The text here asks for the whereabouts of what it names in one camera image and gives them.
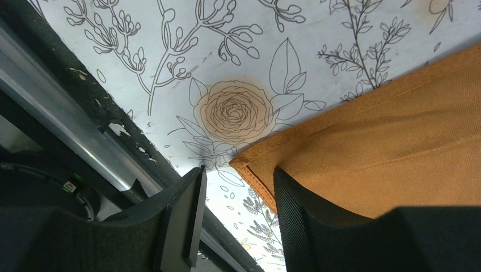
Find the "orange cloth napkin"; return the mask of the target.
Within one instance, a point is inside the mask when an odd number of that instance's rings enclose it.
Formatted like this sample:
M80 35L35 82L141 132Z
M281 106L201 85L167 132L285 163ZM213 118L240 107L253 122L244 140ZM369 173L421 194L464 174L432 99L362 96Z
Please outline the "orange cloth napkin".
M277 167L368 218L479 205L480 45L277 133L230 165L272 210Z

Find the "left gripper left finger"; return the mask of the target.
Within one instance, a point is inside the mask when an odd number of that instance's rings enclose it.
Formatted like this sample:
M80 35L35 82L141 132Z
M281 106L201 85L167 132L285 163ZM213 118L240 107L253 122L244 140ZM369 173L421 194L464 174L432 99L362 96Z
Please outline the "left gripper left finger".
M99 222L51 176L1 171L2 271L190 271L206 195L204 167Z

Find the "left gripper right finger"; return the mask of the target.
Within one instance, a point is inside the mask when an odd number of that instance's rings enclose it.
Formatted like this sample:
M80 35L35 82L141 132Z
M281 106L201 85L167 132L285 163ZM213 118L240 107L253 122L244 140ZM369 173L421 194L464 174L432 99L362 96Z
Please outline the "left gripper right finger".
M287 271L479 271L480 207L397 207L371 219L273 173Z

